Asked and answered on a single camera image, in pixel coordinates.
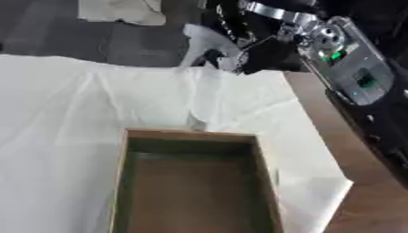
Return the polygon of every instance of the wooden box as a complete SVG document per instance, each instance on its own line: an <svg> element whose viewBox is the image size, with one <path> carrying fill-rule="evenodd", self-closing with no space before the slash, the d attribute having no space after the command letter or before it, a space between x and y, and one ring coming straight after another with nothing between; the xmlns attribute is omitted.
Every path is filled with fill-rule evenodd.
<svg viewBox="0 0 408 233"><path fill-rule="evenodd" d="M281 233L255 136L128 130L109 233Z"/></svg>

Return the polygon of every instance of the green light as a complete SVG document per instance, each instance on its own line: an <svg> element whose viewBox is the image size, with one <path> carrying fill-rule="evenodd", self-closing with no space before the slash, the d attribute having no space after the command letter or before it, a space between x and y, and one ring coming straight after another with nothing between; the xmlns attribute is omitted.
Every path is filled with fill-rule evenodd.
<svg viewBox="0 0 408 233"><path fill-rule="evenodd" d="M341 55L342 55L341 52L337 52L337 53L335 53L335 54L333 54L333 55L331 56L331 59L336 59L336 58L340 57Z"/></svg>

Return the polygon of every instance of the gray carpet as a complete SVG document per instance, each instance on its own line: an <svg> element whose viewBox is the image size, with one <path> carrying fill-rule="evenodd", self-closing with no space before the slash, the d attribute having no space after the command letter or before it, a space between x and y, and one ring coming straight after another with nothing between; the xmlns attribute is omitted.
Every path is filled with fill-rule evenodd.
<svg viewBox="0 0 408 233"><path fill-rule="evenodd" d="M77 19L77 0L1 0L3 53L67 56L122 66L177 66L187 50L185 23L199 21L198 0L162 0L164 26Z"/></svg>

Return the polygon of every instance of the white cloth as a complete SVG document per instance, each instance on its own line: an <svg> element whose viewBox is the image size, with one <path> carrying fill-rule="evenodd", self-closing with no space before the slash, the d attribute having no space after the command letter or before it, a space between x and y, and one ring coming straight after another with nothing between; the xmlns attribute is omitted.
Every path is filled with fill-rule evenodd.
<svg viewBox="0 0 408 233"><path fill-rule="evenodd" d="M136 25L164 25L161 0L79 0L78 18L88 21L116 21Z"/></svg>
<svg viewBox="0 0 408 233"><path fill-rule="evenodd" d="M351 182L282 73L0 56L1 232L106 233L124 129L186 129L209 76L221 78L209 129L257 133L285 232L322 232Z"/></svg>

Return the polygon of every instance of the wooden table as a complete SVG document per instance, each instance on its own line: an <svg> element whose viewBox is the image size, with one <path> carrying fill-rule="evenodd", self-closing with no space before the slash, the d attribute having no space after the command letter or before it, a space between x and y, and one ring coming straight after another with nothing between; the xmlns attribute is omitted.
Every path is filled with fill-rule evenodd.
<svg viewBox="0 0 408 233"><path fill-rule="evenodd" d="M325 232L408 232L408 190L354 135L311 74L287 74L344 174L355 184Z"/></svg>

